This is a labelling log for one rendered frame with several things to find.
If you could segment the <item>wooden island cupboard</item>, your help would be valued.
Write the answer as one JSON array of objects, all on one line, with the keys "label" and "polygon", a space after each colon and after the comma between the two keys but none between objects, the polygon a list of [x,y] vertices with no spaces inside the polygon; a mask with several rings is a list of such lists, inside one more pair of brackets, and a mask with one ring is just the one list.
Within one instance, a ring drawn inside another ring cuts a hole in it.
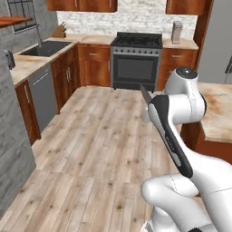
[{"label": "wooden island cupboard", "polygon": [[225,160],[232,165],[232,143],[206,140],[199,122],[183,124],[180,136],[187,147],[195,152]]}]

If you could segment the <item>grey fridge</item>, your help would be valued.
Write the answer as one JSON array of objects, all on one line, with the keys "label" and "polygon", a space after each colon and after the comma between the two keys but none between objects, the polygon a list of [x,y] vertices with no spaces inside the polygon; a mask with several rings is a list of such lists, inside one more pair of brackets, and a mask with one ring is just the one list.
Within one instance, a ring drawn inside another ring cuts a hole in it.
[{"label": "grey fridge", "polygon": [[214,0],[198,63],[198,80],[232,84],[232,0]]}]

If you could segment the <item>steel tap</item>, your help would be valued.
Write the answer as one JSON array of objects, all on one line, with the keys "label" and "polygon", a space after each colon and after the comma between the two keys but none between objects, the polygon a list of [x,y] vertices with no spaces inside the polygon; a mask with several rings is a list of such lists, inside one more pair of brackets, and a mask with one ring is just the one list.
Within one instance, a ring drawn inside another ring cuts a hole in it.
[{"label": "steel tap", "polygon": [[41,37],[41,35],[40,35],[39,24],[36,25],[35,31],[36,31],[36,35],[37,35],[38,46],[39,46],[39,47],[42,47],[42,45],[43,45],[43,40],[42,40],[42,37]]}]

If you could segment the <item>wooden knife block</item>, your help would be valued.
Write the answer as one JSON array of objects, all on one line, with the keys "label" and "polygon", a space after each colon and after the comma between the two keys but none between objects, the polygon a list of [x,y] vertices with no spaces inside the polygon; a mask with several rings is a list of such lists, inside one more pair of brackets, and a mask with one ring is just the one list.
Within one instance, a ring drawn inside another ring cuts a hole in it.
[{"label": "wooden knife block", "polygon": [[62,22],[60,25],[58,25],[55,30],[52,33],[52,37],[54,38],[65,38],[66,37],[66,28],[65,28],[65,22]]}]

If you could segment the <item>tall wooden side panel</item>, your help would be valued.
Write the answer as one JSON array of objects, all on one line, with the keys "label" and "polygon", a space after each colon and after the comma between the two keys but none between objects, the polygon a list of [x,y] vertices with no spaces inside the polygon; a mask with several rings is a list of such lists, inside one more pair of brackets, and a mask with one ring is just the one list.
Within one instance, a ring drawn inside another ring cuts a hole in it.
[{"label": "tall wooden side panel", "polygon": [[193,40],[198,46],[195,69],[198,68],[200,56],[203,50],[203,45],[206,38],[208,23],[209,23],[213,4],[214,4],[214,0],[206,0],[204,14],[200,15],[197,20],[196,29],[193,36]]}]

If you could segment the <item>wooden wall cupboard, narrow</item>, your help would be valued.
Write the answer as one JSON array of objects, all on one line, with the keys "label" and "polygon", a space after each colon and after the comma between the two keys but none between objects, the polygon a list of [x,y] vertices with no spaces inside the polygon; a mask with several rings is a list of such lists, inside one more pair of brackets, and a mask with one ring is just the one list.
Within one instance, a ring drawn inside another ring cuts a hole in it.
[{"label": "wooden wall cupboard, narrow", "polygon": [[202,15],[206,0],[167,0],[167,15]]}]

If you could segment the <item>wooden wall cupboards, wide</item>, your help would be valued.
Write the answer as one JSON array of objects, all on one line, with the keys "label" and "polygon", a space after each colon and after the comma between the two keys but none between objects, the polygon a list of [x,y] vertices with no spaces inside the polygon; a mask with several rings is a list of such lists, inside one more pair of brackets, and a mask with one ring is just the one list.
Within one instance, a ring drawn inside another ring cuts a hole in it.
[{"label": "wooden wall cupboards, wide", "polygon": [[46,0],[49,11],[115,13],[118,0]]}]

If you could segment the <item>wooden wall shelf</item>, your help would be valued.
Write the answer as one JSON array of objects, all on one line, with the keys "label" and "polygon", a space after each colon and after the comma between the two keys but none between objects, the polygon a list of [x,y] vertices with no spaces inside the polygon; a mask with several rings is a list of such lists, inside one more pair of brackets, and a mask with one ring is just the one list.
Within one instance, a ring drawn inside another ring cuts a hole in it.
[{"label": "wooden wall shelf", "polygon": [[0,28],[31,21],[29,17],[0,17]]}]

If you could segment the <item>wooden base cupboard with drawer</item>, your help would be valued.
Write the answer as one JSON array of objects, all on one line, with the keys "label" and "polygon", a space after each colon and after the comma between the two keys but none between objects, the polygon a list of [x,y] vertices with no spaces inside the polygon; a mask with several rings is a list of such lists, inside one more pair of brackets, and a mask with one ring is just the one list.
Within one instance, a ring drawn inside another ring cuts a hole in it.
[{"label": "wooden base cupboard with drawer", "polygon": [[81,86],[111,86],[111,48],[108,44],[79,43]]},{"label": "wooden base cupboard with drawer", "polygon": [[193,68],[197,54],[198,51],[193,49],[164,48],[161,53],[157,90],[164,89],[169,76],[177,67]]}]

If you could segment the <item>wooden cupboards under sink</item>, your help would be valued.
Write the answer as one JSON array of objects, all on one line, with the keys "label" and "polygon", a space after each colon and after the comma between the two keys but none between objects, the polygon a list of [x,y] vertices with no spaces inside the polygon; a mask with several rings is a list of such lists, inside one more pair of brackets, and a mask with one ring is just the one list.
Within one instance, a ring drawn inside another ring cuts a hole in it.
[{"label": "wooden cupboards under sink", "polygon": [[70,99],[80,84],[78,47],[75,45],[51,62],[53,86],[57,100],[57,113]]}]

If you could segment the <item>narrow wooden base cupboard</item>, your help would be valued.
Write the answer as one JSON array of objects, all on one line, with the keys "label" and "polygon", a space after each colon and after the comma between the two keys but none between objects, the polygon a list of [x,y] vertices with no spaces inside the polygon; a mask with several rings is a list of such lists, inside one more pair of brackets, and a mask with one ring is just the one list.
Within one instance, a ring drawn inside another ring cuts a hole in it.
[{"label": "narrow wooden base cupboard", "polygon": [[27,135],[30,144],[33,145],[41,139],[41,133],[35,114],[33,97],[30,91],[29,82],[24,81],[15,87],[16,95],[19,101],[21,112],[24,118]]}]

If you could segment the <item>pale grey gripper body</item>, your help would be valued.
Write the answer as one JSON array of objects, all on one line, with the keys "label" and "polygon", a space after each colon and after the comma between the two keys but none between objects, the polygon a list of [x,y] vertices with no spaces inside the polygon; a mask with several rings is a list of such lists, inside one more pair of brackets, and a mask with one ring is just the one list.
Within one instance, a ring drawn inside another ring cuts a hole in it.
[{"label": "pale grey gripper body", "polygon": [[141,119],[145,122],[145,123],[149,123],[150,122],[150,116],[149,116],[149,110],[148,110],[148,105],[145,104],[143,106],[142,112],[141,112]]}]

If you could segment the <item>grey dishwasher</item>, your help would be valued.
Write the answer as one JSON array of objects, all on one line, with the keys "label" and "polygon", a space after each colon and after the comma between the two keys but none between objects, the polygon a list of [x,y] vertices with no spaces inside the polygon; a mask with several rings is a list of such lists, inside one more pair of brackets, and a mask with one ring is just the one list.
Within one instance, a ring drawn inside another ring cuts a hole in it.
[{"label": "grey dishwasher", "polygon": [[45,65],[37,70],[29,77],[28,81],[39,129],[40,132],[43,132],[56,114],[56,99],[50,67]]}]

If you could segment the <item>dark kitchen sink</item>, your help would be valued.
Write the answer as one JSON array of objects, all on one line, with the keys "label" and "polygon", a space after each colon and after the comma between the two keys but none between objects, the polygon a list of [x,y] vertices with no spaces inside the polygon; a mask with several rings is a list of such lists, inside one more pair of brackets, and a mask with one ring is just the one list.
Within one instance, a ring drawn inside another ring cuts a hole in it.
[{"label": "dark kitchen sink", "polygon": [[21,52],[20,55],[35,57],[51,57],[62,51],[66,51],[71,44],[71,42],[63,41],[45,41],[42,43],[41,46],[36,45],[35,47]]}]

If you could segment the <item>black and steel cooker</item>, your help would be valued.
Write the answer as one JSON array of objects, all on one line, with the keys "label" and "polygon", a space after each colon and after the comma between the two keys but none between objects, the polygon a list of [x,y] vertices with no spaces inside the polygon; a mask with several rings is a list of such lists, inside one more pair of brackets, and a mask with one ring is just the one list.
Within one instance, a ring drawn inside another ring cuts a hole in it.
[{"label": "black and steel cooker", "polygon": [[111,42],[111,87],[149,92],[157,89],[162,34],[118,32]]}]

